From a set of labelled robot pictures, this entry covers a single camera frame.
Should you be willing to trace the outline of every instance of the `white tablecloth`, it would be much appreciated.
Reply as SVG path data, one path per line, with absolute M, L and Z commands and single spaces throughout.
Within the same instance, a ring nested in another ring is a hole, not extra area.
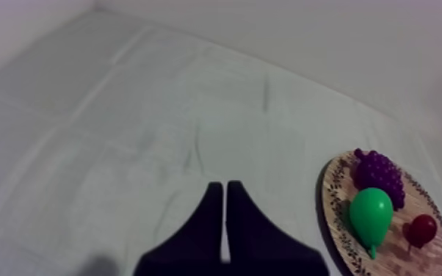
M 92 12 L 0 70 L 0 275 L 83 276 L 96 261 L 130 275 L 209 181 L 231 179 L 338 275 L 315 188 L 355 148 L 402 165 L 442 213 L 436 141 L 257 59 Z

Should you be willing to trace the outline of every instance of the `red fruit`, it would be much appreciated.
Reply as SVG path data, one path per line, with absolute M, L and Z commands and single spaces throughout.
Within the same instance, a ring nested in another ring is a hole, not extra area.
M 406 239 L 411 245 L 422 248 L 426 243 L 435 238 L 437 222 L 427 214 L 417 216 L 407 231 Z

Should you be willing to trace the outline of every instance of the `grape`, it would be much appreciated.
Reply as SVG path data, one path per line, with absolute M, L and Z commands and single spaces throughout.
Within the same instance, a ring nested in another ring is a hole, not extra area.
M 355 182 L 360 189 L 378 188 L 383 190 L 392 201 L 394 210 L 405 207 L 405 191 L 401 172 L 386 156 L 372 150 L 365 155 L 359 148 L 355 156 L 360 159 L 356 168 Z

